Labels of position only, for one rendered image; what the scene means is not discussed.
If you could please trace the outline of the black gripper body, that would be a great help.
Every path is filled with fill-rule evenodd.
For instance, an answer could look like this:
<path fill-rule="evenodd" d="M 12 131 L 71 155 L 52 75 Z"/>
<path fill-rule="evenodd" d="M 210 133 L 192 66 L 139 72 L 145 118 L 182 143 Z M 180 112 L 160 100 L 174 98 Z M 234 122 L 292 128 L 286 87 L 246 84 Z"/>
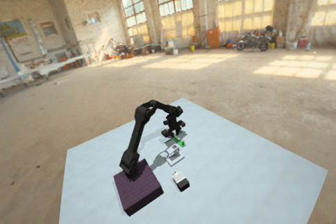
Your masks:
<path fill-rule="evenodd" d="M 179 129 L 180 128 L 180 126 L 182 126 L 182 128 L 184 128 L 185 127 L 185 122 L 183 122 L 183 121 L 178 121 L 178 122 L 175 122 L 175 123 L 169 123 L 168 122 L 168 124 L 169 124 L 169 130 L 163 130 L 161 133 L 165 136 L 165 137 L 168 137 L 168 136 L 170 136 L 170 134 L 173 132 L 173 131 L 175 131 L 176 129 Z"/>

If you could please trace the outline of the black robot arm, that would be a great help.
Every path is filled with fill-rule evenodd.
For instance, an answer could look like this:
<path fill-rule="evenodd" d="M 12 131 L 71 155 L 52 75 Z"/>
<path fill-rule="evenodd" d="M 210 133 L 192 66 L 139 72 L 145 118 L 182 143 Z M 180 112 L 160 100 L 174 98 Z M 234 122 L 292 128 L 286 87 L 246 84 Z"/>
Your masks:
<path fill-rule="evenodd" d="M 149 107 L 153 108 L 149 109 Z M 143 103 L 135 109 L 135 127 L 131 135 L 128 149 L 124 151 L 119 164 L 130 182 L 140 174 L 137 168 L 137 162 L 139 161 L 140 156 L 140 154 L 137 153 L 137 148 L 142 137 L 144 125 L 149 122 L 149 119 L 155 114 L 157 108 L 168 113 L 166 117 L 167 120 L 163 121 L 165 126 L 169 126 L 168 122 L 175 123 L 176 117 L 179 117 L 183 113 L 180 106 L 175 107 L 172 105 L 165 105 L 155 100 Z"/>

